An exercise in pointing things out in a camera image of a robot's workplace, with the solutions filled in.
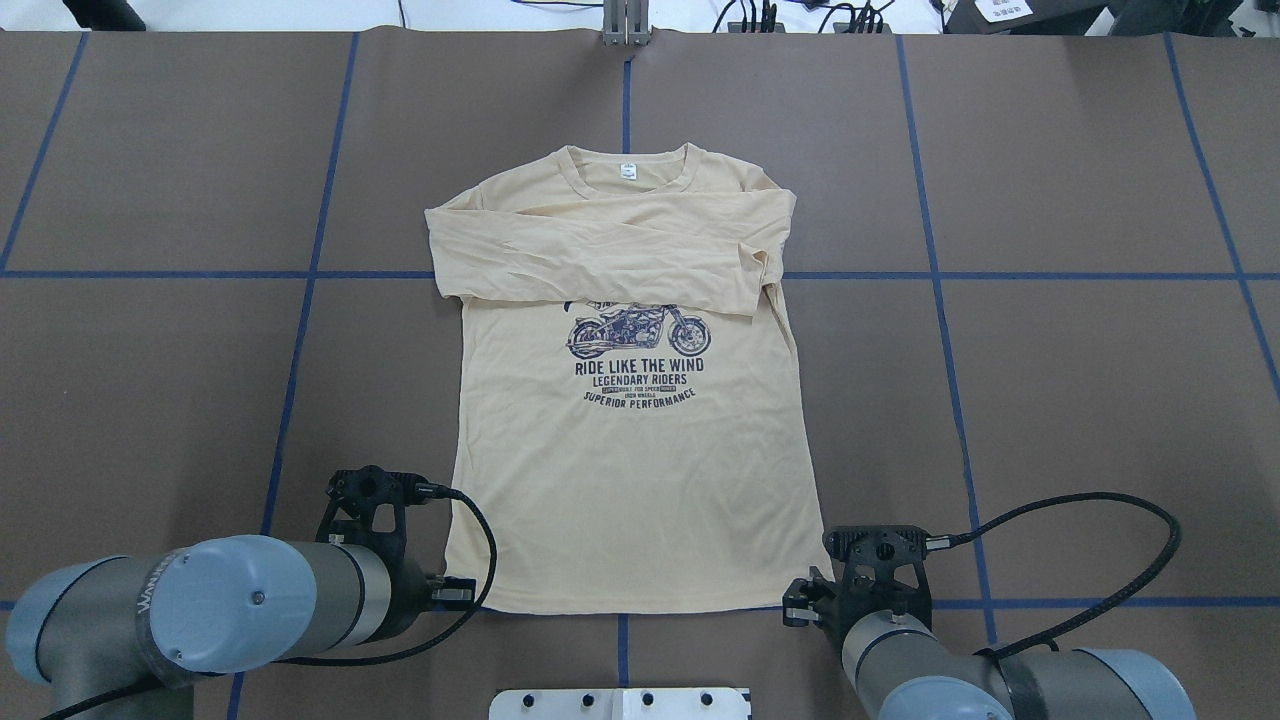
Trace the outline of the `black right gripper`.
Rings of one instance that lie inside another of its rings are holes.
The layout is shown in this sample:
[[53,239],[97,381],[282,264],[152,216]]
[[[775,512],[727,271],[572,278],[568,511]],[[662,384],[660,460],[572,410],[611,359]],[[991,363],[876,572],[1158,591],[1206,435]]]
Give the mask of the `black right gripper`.
[[933,607],[927,588],[901,582],[854,580],[844,585],[828,579],[818,566],[794,578],[782,594],[785,626],[818,626],[833,651],[841,651],[852,626],[882,610],[902,611],[932,630]]

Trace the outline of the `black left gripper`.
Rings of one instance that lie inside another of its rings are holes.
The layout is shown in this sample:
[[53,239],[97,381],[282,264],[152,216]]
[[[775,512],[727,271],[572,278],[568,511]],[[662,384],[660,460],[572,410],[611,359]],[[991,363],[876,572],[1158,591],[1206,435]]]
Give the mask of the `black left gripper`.
[[471,609],[477,580],[466,577],[428,575],[411,557],[390,574],[390,601],[385,615],[385,638],[411,628],[425,609]]

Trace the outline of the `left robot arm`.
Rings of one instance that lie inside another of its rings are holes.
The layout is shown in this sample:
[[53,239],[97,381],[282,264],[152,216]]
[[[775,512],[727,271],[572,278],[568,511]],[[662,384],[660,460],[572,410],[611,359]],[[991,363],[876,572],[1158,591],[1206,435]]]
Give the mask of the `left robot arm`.
[[4,647],[51,691],[52,719],[191,719],[201,682],[276,662],[340,667],[332,651],[396,637],[434,609],[470,619],[485,593],[356,543],[232,536],[52,571],[15,602]]

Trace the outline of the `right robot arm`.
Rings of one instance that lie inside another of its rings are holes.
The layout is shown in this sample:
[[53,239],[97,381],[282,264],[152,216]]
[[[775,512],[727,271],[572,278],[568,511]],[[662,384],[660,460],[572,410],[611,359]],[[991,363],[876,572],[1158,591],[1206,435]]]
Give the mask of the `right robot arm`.
[[824,632],[869,719],[1193,719],[1172,671],[1135,650],[1079,648],[996,659],[955,653],[933,633],[922,591],[818,570],[790,583],[786,626]]

